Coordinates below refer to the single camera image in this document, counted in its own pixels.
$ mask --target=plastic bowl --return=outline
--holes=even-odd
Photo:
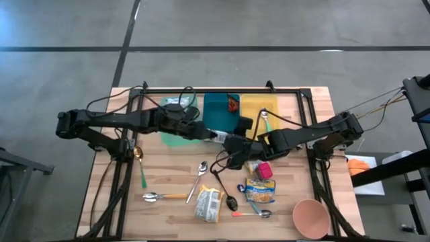
[[[296,204],[293,221],[297,230],[309,239],[321,239],[330,229],[329,212],[313,199],[305,199]]]

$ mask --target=food package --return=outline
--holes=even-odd
[[[245,196],[247,201],[254,201],[259,203],[275,202],[276,183],[274,180],[258,180],[247,178],[245,182]]]
[[[201,218],[208,223],[217,223],[220,214],[221,201],[224,192],[216,189],[208,189],[202,185],[200,193],[197,197],[197,205],[195,210],[196,218]]]
[[[166,98],[166,104],[177,104],[179,102],[178,97],[168,97]],[[189,97],[181,97],[181,106],[182,108],[188,106]]]
[[[253,172],[256,170],[256,168],[258,168],[258,165],[260,165],[260,163],[262,163],[262,161],[260,160],[245,161],[245,167],[250,174],[253,174]]]

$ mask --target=silver spoon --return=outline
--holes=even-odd
[[[266,123],[266,132],[269,132],[269,131],[271,131],[271,128],[270,128],[269,122],[267,121],[266,108],[262,108],[261,110],[262,110],[261,111],[261,117],[264,119],[264,122]]]
[[[160,198],[187,198],[187,194],[157,194],[148,192],[143,195],[143,199],[147,202],[156,202]]]
[[[270,210],[262,210],[259,214],[251,214],[251,213],[245,213],[245,212],[232,212],[231,215],[232,216],[252,216],[252,215],[257,215],[260,216],[261,218],[270,218],[272,216],[272,212]]]
[[[200,179],[200,177],[205,174],[205,172],[208,170],[208,162],[207,161],[203,161],[200,163],[199,165],[199,175],[196,178],[196,181],[194,182],[193,188],[191,189],[191,191],[189,192],[188,198],[187,198],[187,202],[189,203],[189,200],[191,199],[191,197],[193,196],[193,192],[194,189],[196,188],[196,185]]]

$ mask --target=orange object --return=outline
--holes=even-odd
[[[232,212],[232,216],[242,216],[243,212]]]
[[[188,194],[166,194],[164,198],[187,198]]]
[[[309,239],[321,239],[330,229],[329,212],[313,199],[305,199],[296,204],[293,221],[296,229]]]
[[[360,161],[359,159],[350,159],[348,161],[348,170],[351,176],[367,171],[368,169],[370,169],[370,167],[364,161]]]

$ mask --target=spoon with green handle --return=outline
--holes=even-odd
[[[270,123],[269,121],[267,121],[267,112],[266,112],[266,108],[262,108],[261,109],[261,117],[264,119],[264,122],[266,123],[266,132],[270,132],[271,128],[270,128]]]
[[[140,176],[142,178],[142,188],[146,188],[146,180],[145,180],[145,176],[143,175],[143,167],[142,167],[143,151],[140,147],[134,147],[133,154],[134,154],[134,157],[136,157],[136,159],[139,159]]]

